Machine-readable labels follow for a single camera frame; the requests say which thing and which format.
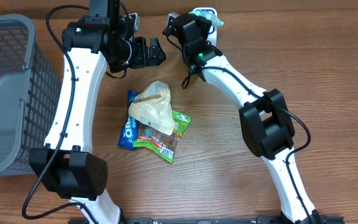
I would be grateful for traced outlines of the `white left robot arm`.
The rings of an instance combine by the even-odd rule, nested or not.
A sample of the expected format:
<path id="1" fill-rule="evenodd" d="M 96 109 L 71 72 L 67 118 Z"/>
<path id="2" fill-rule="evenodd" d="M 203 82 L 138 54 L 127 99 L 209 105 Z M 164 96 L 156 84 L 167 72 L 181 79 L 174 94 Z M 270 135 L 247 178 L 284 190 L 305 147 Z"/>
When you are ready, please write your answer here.
<path id="1" fill-rule="evenodd" d="M 57 39 L 64 55 L 63 83 L 53 124 L 42 147 L 30 150 L 37 185 L 79 208 L 86 223 L 124 223 L 106 190 L 108 165 L 93 154 L 92 127 L 101 80 L 121 79 L 128 69 L 160 65 L 158 40 L 136 37 L 137 14 L 120 1 L 91 1 L 88 15 Z"/>

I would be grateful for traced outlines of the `teal tissue pack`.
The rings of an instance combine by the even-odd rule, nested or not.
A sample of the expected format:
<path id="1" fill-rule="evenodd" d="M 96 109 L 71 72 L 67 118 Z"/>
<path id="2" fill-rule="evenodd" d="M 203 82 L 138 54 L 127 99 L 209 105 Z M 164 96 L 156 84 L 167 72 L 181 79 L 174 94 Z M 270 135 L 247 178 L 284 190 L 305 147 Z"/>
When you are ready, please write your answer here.
<path id="1" fill-rule="evenodd" d="M 211 21 L 211 24 L 214 27 L 221 27 L 224 25 L 224 22 L 221 21 L 214 12 L 205 9 L 197 9 L 193 10 L 191 13 Z"/>

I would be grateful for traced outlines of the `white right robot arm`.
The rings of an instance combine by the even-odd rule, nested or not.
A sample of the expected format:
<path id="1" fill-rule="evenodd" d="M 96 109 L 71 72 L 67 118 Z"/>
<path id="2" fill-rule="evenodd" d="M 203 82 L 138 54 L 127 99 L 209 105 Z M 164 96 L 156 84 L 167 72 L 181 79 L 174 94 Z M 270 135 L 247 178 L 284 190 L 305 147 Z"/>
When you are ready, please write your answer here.
<path id="1" fill-rule="evenodd" d="M 293 122 L 302 121 L 289 112 L 283 94 L 267 91 L 246 79 L 208 40 L 212 21 L 193 13 L 168 15 L 163 31 L 178 39 L 189 76 L 197 75 L 229 98 L 239 111 L 243 140 L 261 158 L 273 179 L 281 203 L 283 223 L 319 223 L 295 161 Z"/>

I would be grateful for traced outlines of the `green snack packet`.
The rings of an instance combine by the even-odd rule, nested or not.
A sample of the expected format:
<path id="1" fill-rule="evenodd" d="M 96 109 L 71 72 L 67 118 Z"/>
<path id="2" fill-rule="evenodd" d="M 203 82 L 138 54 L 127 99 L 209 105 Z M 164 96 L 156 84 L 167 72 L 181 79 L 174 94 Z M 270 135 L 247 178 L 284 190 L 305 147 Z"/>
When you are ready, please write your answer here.
<path id="1" fill-rule="evenodd" d="M 171 135 L 157 131 L 150 126 L 144 126 L 143 133 L 134 141 L 133 146 L 146 147 L 167 162 L 172 163 L 177 144 L 191 123 L 191 117 L 185 113 L 173 110 L 175 126 Z"/>

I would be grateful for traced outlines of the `beige paper-like bag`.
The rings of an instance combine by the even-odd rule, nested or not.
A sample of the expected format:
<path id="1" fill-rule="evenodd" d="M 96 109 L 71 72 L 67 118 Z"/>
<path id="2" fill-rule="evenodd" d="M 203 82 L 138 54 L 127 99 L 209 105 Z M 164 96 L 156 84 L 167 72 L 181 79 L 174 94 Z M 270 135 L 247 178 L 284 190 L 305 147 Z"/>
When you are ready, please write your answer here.
<path id="1" fill-rule="evenodd" d="M 175 126 L 169 85 L 159 80 L 139 93 L 129 106 L 129 115 L 161 133 L 171 135 Z"/>

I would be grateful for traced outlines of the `blue Oreo cookie pack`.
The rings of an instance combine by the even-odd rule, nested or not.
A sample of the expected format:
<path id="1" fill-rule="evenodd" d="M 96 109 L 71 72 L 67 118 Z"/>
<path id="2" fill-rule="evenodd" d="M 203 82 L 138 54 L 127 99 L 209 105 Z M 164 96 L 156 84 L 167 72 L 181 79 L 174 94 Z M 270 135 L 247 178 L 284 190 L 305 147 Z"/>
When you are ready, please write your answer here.
<path id="1" fill-rule="evenodd" d="M 133 146 L 138 138 L 139 122 L 130 114 L 127 114 L 126 122 L 122 128 L 121 135 L 118 141 L 118 146 L 134 151 L 136 147 Z"/>

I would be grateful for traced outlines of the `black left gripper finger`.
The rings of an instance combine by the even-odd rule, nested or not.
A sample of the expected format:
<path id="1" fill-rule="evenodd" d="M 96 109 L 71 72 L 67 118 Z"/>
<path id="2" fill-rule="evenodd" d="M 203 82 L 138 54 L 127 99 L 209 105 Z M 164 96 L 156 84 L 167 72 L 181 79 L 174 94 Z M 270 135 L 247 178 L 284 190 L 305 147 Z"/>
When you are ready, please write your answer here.
<path id="1" fill-rule="evenodd" d="M 159 66 L 162 62 L 166 60 L 166 55 L 161 54 L 160 52 L 150 54 L 147 62 L 148 67 Z"/>
<path id="2" fill-rule="evenodd" d="M 149 44 L 150 44 L 149 45 L 149 54 L 150 55 L 162 55 L 163 54 L 163 50 L 160 46 L 158 38 L 156 38 L 156 37 L 150 38 Z"/>

